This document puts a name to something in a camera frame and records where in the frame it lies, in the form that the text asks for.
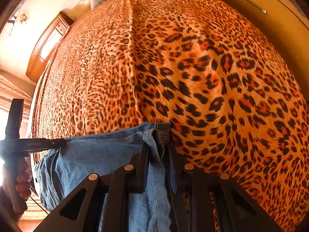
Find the black tool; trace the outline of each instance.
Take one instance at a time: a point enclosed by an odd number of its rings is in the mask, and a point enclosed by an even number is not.
[[[29,153],[40,152],[52,148],[59,148],[65,146],[66,140],[60,139],[45,139],[45,138],[32,138],[20,139],[19,130],[23,118],[23,99],[13,99],[10,107],[7,127],[5,130],[5,139],[0,141],[0,158],[5,162],[6,180],[10,199],[13,204],[14,211],[21,213],[27,210],[27,205],[23,198],[15,189],[17,184],[16,177],[19,173],[24,171],[25,157]]]

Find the blue denim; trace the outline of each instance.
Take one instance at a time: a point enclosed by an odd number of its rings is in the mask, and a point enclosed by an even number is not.
[[[106,175],[128,164],[146,142],[150,148],[147,186],[143,194],[129,195],[129,231],[169,231],[175,212],[161,161],[169,140],[168,123],[145,122],[130,129],[66,140],[65,147],[51,150],[35,168],[41,202],[47,210],[52,211],[90,173]]]

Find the black bracket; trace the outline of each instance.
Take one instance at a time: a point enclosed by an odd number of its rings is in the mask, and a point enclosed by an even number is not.
[[[169,180],[175,193],[189,194],[189,232],[215,232],[214,209],[221,232],[282,232],[263,208],[227,173],[204,173],[166,149]],[[106,194],[103,232],[128,231],[128,193],[143,193],[147,184],[149,147],[131,157],[113,174],[90,174],[34,230],[34,232],[97,232]],[[166,228],[176,232],[177,228]]]

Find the leopard print bedspread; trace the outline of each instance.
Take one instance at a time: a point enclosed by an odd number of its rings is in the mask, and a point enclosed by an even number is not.
[[[308,108],[282,57],[220,0],[107,0],[46,69],[33,137],[170,122],[179,153],[227,172],[284,231],[308,211]]]

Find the sunlight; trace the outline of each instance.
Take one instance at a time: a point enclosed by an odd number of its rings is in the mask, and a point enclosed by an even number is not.
[[[0,110],[0,140],[5,139],[5,128],[7,126],[7,118],[9,117],[9,113]],[[2,186],[2,167],[3,167],[4,161],[0,158],[0,186]]]

